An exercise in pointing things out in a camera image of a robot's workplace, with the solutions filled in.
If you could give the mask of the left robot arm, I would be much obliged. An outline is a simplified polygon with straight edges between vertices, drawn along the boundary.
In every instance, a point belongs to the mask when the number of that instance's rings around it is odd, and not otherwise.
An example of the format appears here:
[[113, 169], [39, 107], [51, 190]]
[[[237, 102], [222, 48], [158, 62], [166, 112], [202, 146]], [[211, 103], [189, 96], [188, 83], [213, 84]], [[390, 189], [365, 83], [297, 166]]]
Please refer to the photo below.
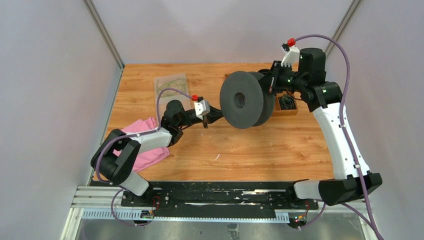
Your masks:
[[157, 128], [137, 133], [112, 130], [93, 155], [90, 165], [113, 185], [132, 192], [140, 206], [149, 206], [153, 201], [149, 182], [133, 171], [137, 155], [171, 147], [183, 136], [184, 129], [195, 124], [207, 128], [222, 117], [222, 111], [203, 98], [195, 101], [194, 108], [189, 110], [184, 109], [179, 100], [172, 100], [167, 103]]

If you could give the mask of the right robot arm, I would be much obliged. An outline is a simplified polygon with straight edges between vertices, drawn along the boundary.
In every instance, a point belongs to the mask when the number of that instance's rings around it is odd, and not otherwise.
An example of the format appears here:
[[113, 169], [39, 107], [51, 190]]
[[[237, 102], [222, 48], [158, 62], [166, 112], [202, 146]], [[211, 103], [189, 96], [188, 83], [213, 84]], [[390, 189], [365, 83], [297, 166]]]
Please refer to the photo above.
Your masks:
[[300, 93], [323, 133], [334, 175], [332, 179], [291, 183], [286, 203], [297, 209], [306, 199], [321, 200], [329, 206], [366, 199], [383, 180], [380, 173], [371, 172], [354, 138], [349, 136], [352, 131], [341, 88], [336, 82], [326, 81], [326, 54], [314, 47], [298, 49], [284, 44], [282, 49], [285, 56], [273, 62], [262, 82], [269, 87], [269, 93]]

